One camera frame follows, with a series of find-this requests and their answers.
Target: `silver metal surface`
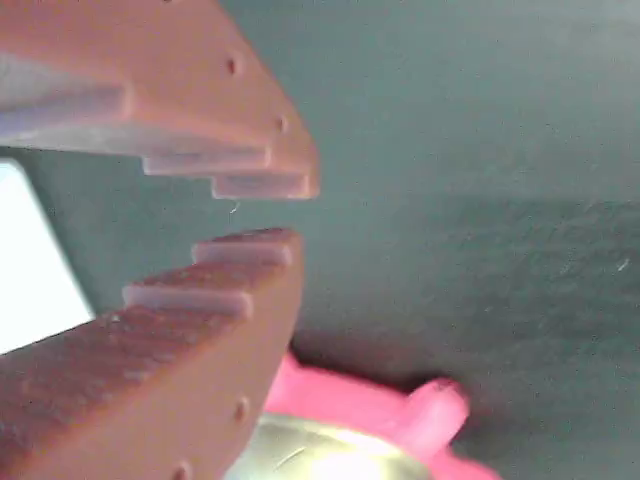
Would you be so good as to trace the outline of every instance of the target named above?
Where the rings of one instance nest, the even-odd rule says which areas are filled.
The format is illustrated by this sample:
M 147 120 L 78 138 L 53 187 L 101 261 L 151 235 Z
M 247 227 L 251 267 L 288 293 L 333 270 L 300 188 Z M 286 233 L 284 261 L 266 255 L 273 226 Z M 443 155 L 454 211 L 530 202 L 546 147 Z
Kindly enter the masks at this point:
M 225 480 L 428 480 L 397 447 L 350 430 L 264 414 Z

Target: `dark green wall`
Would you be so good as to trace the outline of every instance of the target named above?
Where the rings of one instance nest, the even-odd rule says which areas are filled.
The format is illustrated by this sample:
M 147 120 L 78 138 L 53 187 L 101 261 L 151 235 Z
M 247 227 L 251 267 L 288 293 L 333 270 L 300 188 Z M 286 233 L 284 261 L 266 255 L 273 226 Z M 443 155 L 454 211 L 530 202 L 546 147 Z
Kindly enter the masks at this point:
M 304 359 L 460 378 L 507 478 L 637 478 L 640 4 L 226 0 L 297 102 L 320 199 L 209 200 L 136 161 L 13 152 L 98 310 L 245 227 L 305 234 Z

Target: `pink plastic part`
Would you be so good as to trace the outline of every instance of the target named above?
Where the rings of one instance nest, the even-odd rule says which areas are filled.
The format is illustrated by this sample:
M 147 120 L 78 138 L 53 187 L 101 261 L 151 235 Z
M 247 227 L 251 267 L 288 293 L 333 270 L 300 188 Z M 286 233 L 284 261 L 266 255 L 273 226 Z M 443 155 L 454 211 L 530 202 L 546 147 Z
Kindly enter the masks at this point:
M 327 370 L 282 361 L 265 404 L 271 413 L 350 428 L 397 445 L 429 468 L 435 480 L 499 480 L 488 468 L 456 457 L 449 443 L 469 415 L 450 380 L 434 380 L 410 395 Z

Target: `3d printed part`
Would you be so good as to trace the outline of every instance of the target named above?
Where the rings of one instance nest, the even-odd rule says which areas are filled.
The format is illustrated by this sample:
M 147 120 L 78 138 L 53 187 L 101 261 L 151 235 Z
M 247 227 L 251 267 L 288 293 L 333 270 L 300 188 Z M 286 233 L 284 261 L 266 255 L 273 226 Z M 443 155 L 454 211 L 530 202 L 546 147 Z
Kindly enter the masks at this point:
M 221 198 L 318 193 L 311 136 L 214 0 L 3 2 L 0 143 L 140 156 Z
M 477 462 L 456 456 L 449 447 L 469 414 L 466 397 L 450 380 L 434 380 L 410 395 L 404 395 L 363 379 L 301 367 L 292 355 L 287 355 L 271 387 L 265 411 L 317 422 L 316 425 L 324 426 L 325 432 L 334 428 L 338 435 L 344 435 L 344 429 L 349 429 L 384 441 L 422 464 L 433 480 L 500 479 L 495 472 Z M 254 444 L 259 443 L 262 438 L 259 431 L 255 438 Z M 302 447 L 304 442 L 291 451 Z M 401 466 L 406 472 L 415 471 L 415 468 L 409 468 L 411 462 L 408 460 L 397 464 L 402 456 L 390 455 L 388 448 L 383 451 L 383 458 L 376 455 L 370 458 L 380 466 L 377 470 L 380 476 L 375 478 L 396 478 L 385 472 L 399 471 Z M 261 457 L 261 452 L 252 452 L 250 447 L 245 453 L 249 458 L 241 459 L 238 467 L 244 468 L 245 473 L 250 473 L 247 469 L 252 466 L 252 453 L 257 454 L 256 458 L 265 458 Z M 317 452 L 303 449 L 292 461 L 292 464 L 298 464 L 298 469 L 291 465 L 291 472 L 301 473 L 306 466 L 310 470 L 298 478 L 312 478 L 314 459 L 317 459 Z M 398 478 L 415 478 L 413 475 L 406 473 Z
M 0 356 L 1 480 L 223 475 L 292 334 L 302 245 L 272 229 L 195 251 L 124 309 Z

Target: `screw hole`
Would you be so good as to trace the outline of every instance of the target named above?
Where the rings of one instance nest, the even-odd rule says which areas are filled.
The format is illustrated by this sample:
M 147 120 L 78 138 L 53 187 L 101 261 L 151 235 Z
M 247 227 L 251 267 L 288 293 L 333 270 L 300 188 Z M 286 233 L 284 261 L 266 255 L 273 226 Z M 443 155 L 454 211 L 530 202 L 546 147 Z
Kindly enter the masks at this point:
M 289 122 L 287 121 L 287 117 L 284 115 L 280 115 L 276 118 L 276 129 L 280 133 L 285 133 L 289 129 Z
M 191 466 L 187 462 L 182 462 L 176 471 L 173 472 L 171 480 L 192 480 L 193 475 L 191 472 Z
M 236 56 L 231 56 L 227 58 L 225 62 L 225 67 L 227 69 L 227 73 L 232 77 L 238 76 L 242 70 L 242 62 Z
M 240 397 L 236 402 L 236 409 L 233 412 L 233 419 L 242 423 L 249 417 L 249 411 L 251 410 L 251 403 L 247 397 Z

